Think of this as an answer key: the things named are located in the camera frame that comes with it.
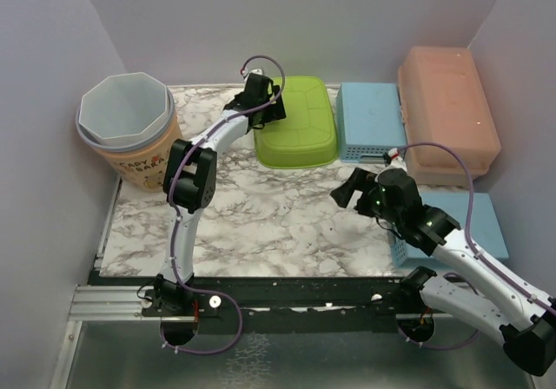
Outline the green plastic tray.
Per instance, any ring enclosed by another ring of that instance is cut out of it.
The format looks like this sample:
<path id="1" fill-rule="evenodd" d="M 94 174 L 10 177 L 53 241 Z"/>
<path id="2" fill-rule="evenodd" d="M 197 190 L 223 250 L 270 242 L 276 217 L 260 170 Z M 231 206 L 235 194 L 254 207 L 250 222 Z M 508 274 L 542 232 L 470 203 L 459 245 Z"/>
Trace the green plastic tray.
<path id="1" fill-rule="evenodd" d="M 315 76 L 288 76 L 281 99 L 286 117 L 254 132 L 260 164 L 298 169 L 333 162 L 338 157 L 338 140 L 324 82 Z"/>

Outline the large blue perforated basket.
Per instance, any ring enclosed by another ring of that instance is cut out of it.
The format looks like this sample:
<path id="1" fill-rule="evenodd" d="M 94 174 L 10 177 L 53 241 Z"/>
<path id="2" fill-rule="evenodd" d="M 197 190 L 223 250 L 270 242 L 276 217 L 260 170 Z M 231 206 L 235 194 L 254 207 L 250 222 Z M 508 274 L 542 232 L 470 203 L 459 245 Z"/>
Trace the large blue perforated basket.
<path id="1" fill-rule="evenodd" d="M 461 228 L 465 227 L 468 208 L 467 191 L 423 191 L 420 192 L 420 197 L 425 204 L 444 210 L 460 224 Z M 491 198 L 487 193 L 473 194 L 471 235 L 478 241 L 478 245 L 485 248 L 497 260 L 503 263 L 509 260 L 506 243 Z M 448 270 L 446 265 L 433 257 L 428 257 L 418 248 L 401 241 L 392 233 L 388 234 L 388 239 L 395 267 L 414 269 L 417 266 L 424 266 L 433 270 Z"/>

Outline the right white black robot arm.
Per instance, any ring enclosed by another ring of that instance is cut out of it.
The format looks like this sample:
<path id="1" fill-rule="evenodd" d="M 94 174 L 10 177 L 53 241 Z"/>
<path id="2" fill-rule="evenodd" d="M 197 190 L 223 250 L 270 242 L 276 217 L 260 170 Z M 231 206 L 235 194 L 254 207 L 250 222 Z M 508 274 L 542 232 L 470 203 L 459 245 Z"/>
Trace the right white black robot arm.
<path id="1" fill-rule="evenodd" d="M 356 168 L 331 192 L 345 208 L 361 192 L 355 211 L 390 223 L 400 238 L 453 268 L 478 289 L 462 291 L 438 274 L 416 268 L 399 291 L 410 312 L 424 306 L 449 313 L 499 343 L 521 370 L 542 376 L 555 361 L 555 299 L 527 283 L 469 237 L 459 222 L 424 203 L 402 168 L 378 174 Z"/>

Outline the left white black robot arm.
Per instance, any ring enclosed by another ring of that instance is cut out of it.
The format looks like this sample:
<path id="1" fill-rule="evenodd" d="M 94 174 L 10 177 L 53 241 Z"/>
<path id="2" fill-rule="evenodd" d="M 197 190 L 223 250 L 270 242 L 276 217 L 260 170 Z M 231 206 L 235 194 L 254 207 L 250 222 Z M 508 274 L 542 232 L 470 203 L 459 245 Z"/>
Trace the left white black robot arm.
<path id="1" fill-rule="evenodd" d="M 144 296 L 153 309 L 179 315 L 195 304 L 190 288 L 196 232 L 215 195 L 218 157 L 250 130 L 286 118 L 284 88 L 283 83 L 276 85 L 251 72 L 243 91 L 224 106 L 216 122 L 190 141 L 173 142 L 162 189 L 175 215 L 162 270 L 154 278 L 153 290 Z"/>

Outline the pink translucent lidded box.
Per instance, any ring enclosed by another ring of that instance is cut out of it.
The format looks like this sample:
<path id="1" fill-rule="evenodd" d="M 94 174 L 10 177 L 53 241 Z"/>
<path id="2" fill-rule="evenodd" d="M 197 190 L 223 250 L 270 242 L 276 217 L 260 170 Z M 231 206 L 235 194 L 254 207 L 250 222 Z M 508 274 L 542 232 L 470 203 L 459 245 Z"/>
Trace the pink translucent lidded box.
<path id="1" fill-rule="evenodd" d="M 500 152 L 500 140 L 472 53 L 466 48 L 413 47 L 398 69 L 409 174 L 420 185 L 467 185 L 464 169 L 485 175 Z"/>

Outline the small blue perforated basket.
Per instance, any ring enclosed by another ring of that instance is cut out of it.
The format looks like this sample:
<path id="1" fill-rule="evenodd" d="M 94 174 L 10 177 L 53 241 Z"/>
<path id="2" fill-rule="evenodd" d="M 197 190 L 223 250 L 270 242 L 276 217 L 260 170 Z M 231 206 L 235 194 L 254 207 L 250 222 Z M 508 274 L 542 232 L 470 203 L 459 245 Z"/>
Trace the small blue perforated basket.
<path id="1" fill-rule="evenodd" d="M 341 161 L 371 162 L 407 144 L 395 84 L 344 82 L 335 107 Z"/>

